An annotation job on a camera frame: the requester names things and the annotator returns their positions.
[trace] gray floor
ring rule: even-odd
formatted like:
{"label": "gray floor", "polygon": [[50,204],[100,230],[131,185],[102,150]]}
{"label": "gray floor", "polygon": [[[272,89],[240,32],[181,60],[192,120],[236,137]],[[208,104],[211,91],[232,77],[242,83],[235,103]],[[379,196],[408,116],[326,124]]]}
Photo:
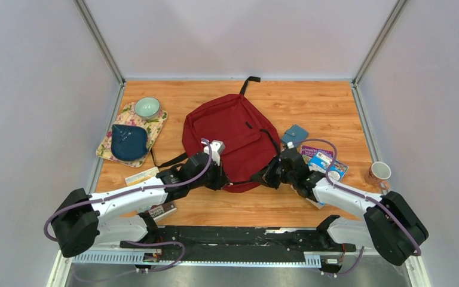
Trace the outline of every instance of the gray floor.
{"label": "gray floor", "polygon": [[[344,268],[349,268],[356,257],[346,255]],[[129,265],[77,264],[72,267],[78,277],[96,280],[132,270]],[[154,286],[154,287],[272,287],[272,286],[410,286],[405,265],[395,267],[379,256],[364,256],[360,265],[346,277],[330,279],[306,268],[266,267],[191,267],[177,266],[150,274],[129,274],[103,283],[82,283],[69,277],[66,286]]]}

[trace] brown mug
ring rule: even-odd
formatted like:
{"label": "brown mug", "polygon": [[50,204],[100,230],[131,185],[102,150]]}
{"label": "brown mug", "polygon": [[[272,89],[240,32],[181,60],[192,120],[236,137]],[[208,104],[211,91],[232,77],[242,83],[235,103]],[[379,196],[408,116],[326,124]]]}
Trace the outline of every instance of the brown mug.
{"label": "brown mug", "polygon": [[382,161],[372,163],[365,173],[365,182],[377,186],[381,190],[389,190],[390,184],[386,181],[391,177],[391,168]]}

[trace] mug handle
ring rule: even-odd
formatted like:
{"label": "mug handle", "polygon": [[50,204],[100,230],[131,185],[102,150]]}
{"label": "mug handle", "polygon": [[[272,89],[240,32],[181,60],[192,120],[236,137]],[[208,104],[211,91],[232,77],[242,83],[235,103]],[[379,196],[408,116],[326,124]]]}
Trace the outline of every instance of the mug handle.
{"label": "mug handle", "polygon": [[377,184],[377,186],[381,190],[389,190],[390,189],[390,184],[387,181],[381,181],[379,184]]}

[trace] wooden tabletop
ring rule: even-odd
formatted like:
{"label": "wooden tabletop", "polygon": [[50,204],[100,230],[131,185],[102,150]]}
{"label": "wooden tabletop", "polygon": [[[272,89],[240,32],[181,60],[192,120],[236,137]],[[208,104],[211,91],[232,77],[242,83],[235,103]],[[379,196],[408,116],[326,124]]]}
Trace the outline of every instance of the wooden tabletop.
{"label": "wooden tabletop", "polygon": [[[131,81],[124,90],[120,109],[143,97],[156,97],[169,112],[154,145],[156,160],[163,163],[184,152],[181,139],[185,116],[204,102],[238,93],[242,83]],[[246,97],[272,122],[280,136],[298,124],[310,133],[309,138],[333,142],[338,160],[349,166],[342,183],[377,192],[363,180],[371,157],[348,82],[250,82]],[[329,149],[324,143],[307,145]],[[140,168],[105,160],[96,192],[125,187],[124,178],[153,166],[150,156]],[[161,225],[316,227],[331,214],[355,218],[333,206],[317,209],[285,184],[278,190],[260,186],[241,194],[197,188],[176,204],[178,211],[160,221]]]}

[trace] light green bowl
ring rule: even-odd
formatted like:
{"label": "light green bowl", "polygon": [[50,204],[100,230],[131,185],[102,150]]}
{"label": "light green bowl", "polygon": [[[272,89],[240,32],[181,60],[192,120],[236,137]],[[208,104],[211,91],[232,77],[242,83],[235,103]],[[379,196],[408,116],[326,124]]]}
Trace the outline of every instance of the light green bowl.
{"label": "light green bowl", "polygon": [[156,117],[160,109],[159,100],[154,97],[144,97],[134,105],[134,112],[146,120]]}

